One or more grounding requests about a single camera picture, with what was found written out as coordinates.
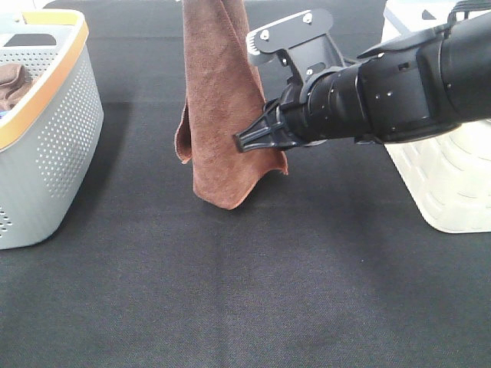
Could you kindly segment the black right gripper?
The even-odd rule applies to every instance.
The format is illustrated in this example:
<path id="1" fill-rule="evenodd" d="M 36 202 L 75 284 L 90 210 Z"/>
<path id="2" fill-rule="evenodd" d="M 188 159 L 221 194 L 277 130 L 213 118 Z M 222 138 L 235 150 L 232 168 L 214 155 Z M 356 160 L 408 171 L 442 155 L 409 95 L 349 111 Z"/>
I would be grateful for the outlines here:
<path id="1" fill-rule="evenodd" d="M 318 146 L 326 142 L 319 133 L 308 131 L 308 109 L 298 102 L 300 87 L 288 84 L 281 95 L 268 101 L 261 116 L 234 135 L 239 152 L 259 149 L 289 150 Z"/>

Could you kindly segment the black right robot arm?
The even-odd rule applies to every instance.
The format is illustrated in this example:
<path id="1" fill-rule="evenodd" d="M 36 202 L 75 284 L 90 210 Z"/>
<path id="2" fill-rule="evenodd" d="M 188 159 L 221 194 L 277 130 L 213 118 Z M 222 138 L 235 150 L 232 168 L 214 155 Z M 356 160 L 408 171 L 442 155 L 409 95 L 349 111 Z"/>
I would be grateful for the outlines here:
<path id="1" fill-rule="evenodd" d="M 346 65 L 332 15 L 306 10 L 250 31 L 249 62 L 278 58 L 282 95 L 234 136 L 239 151 L 326 140 L 406 143 L 490 116 L 490 3 L 457 2 L 447 21 L 375 45 Z"/>

